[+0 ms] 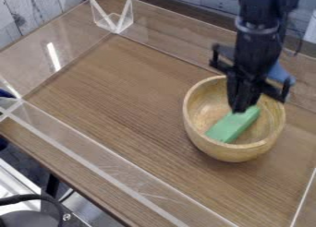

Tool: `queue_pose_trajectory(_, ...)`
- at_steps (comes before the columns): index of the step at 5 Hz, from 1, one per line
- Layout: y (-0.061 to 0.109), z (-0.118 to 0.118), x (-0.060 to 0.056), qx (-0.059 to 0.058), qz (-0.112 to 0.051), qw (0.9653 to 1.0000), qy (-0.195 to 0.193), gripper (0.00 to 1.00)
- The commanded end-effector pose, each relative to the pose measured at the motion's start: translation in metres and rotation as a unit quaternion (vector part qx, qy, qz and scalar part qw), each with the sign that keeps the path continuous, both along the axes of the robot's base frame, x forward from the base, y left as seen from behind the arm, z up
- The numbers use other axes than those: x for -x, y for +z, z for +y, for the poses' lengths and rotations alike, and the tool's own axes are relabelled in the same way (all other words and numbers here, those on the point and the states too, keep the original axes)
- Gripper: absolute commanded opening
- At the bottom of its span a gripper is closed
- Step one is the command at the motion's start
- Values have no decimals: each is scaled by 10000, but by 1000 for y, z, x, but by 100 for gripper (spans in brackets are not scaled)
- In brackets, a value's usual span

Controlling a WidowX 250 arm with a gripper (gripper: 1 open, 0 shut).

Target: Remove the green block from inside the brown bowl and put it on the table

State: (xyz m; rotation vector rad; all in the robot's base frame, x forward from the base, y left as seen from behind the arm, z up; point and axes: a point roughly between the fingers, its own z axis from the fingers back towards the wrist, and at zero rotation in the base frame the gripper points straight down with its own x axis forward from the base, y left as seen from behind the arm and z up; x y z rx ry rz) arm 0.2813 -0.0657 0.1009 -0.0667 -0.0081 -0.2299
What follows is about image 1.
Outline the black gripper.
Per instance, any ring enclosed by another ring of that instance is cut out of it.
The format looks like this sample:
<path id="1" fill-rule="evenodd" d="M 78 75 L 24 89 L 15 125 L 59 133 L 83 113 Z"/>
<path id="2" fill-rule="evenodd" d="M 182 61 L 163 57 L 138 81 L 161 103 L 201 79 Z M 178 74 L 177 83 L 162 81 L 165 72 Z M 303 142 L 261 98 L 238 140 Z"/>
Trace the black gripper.
<path id="1" fill-rule="evenodd" d="M 244 113 L 265 94 L 277 102 L 287 101 L 295 84 L 293 76 L 281 68 L 279 57 L 284 46 L 287 22 L 254 24 L 236 20 L 237 38 L 233 47 L 216 43 L 210 66 L 228 77 L 229 107 Z"/>

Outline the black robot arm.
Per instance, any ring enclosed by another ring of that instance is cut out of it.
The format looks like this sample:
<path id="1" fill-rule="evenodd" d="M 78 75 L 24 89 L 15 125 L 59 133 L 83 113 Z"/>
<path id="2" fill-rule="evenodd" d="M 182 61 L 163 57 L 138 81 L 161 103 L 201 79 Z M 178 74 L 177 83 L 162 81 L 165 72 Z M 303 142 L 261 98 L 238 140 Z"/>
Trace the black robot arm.
<path id="1" fill-rule="evenodd" d="M 238 0 L 238 4 L 236 43 L 232 47 L 213 45 L 210 66 L 226 75 L 229 107 L 242 113 L 261 95 L 287 101 L 295 77 L 280 65 L 279 57 L 299 0 Z"/>

